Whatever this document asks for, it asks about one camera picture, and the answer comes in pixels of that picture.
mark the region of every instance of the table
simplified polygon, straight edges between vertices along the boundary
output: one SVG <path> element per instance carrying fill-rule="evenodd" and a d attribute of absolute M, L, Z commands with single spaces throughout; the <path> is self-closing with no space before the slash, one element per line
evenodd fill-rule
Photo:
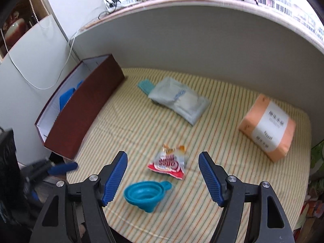
<path fill-rule="evenodd" d="M 134 243 L 208 242 L 221 208 L 211 200 L 198 168 L 198 155 L 208 151 L 216 164 L 243 182 L 272 184 L 291 227 L 294 227 L 304 201 L 311 149 L 308 116 L 290 104 L 274 100 L 296 121 L 290 151 L 277 163 L 268 157 L 237 127 L 258 94 L 255 91 L 210 78 L 154 69 L 123 69 L 127 77 L 109 99 L 89 129 L 76 157 L 79 169 L 69 173 L 70 183 L 99 173 L 119 150 L 128 154 L 128 167 L 113 202 L 105 207 L 108 224 Z M 137 88 L 149 79 L 153 84 L 170 76 L 187 84 L 211 104 L 201 119 L 191 126 L 173 111 L 152 103 Z M 166 143 L 186 147 L 185 179 L 178 180 L 146 168 Z M 135 182 L 167 180 L 173 188 L 153 213 L 126 202 L 124 189 Z M 237 242 L 243 242 L 249 205 L 245 204 Z"/>

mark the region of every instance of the gray plastic bag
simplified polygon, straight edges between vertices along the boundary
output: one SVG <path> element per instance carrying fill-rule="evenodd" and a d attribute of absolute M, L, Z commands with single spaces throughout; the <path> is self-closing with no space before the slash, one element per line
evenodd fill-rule
<path fill-rule="evenodd" d="M 150 92 L 148 97 L 186 119 L 191 125 L 201 117 L 210 101 L 199 96 L 188 86 L 166 77 Z"/>

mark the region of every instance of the open box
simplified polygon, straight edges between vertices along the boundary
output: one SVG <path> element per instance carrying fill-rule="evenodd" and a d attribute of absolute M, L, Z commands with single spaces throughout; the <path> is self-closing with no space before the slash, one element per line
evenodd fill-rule
<path fill-rule="evenodd" d="M 44 146 L 73 160 L 92 122 L 124 79 L 112 55 L 82 60 L 56 89 L 36 120 Z M 60 112 L 60 96 L 71 88 L 77 90 Z"/>

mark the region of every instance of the orange package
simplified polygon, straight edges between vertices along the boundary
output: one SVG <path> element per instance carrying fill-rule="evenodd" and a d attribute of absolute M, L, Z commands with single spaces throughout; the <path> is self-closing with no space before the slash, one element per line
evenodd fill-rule
<path fill-rule="evenodd" d="M 239 130 L 276 162 L 287 155 L 295 127 L 296 123 L 280 107 L 260 94 L 240 123 Z"/>

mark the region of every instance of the red snack package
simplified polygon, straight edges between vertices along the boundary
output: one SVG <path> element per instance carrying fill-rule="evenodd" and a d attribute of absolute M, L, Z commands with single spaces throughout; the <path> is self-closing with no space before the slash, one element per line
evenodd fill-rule
<path fill-rule="evenodd" d="M 163 144 L 162 151 L 158 152 L 147 167 L 154 172 L 168 174 L 182 180 L 184 176 L 184 151 L 183 145 L 172 149 Z"/>

